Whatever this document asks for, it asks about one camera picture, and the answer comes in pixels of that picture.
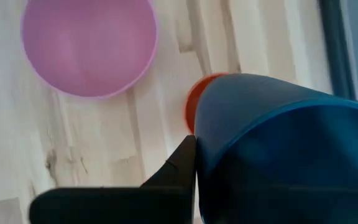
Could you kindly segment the black metal table frame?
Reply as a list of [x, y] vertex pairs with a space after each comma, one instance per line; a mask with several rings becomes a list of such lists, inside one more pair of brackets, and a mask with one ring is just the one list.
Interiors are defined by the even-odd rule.
[[340, 0], [318, 0], [329, 74], [336, 96], [356, 99]]

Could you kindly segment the blue plastic cup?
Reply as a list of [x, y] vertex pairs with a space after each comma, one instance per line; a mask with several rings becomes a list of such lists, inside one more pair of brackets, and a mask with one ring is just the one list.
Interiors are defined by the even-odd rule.
[[269, 183], [358, 189], [358, 101], [275, 78], [225, 75], [202, 93], [198, 171], [242, 164]]

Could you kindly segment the purple plastic bowl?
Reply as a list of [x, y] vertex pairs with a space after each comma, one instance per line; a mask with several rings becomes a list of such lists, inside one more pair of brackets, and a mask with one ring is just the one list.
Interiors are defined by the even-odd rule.
[[146, 73], [158, 28], [150, 0], [29, 0], [21, 37], [32, 68], [51, 87], [104, 98]]

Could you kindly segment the red plastic bowl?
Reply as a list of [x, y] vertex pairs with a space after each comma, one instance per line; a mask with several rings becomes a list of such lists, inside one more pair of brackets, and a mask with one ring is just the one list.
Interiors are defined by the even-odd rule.
[[194, 134], [196, 107], [202, 92], [214, 79], [223, 75], [228, 75], [228, 73], [221, 72], [207, 75], [199, 79], [187, 93], [183, 104], [183, 120], [190, 134]]

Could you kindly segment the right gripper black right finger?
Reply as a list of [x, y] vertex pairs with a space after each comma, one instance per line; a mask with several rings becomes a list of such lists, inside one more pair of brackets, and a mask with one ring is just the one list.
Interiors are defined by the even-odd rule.
[[358, 224], [358, 189], [273, 184], [242, 164], [198, 171], [205, 224]]

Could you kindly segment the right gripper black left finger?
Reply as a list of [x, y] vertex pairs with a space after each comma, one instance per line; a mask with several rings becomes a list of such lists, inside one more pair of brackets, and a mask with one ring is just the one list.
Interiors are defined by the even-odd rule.
[[196, 138], [188, 135], [139, 187], [57, 188], [29, 207], [31, 224], [192, 224]]

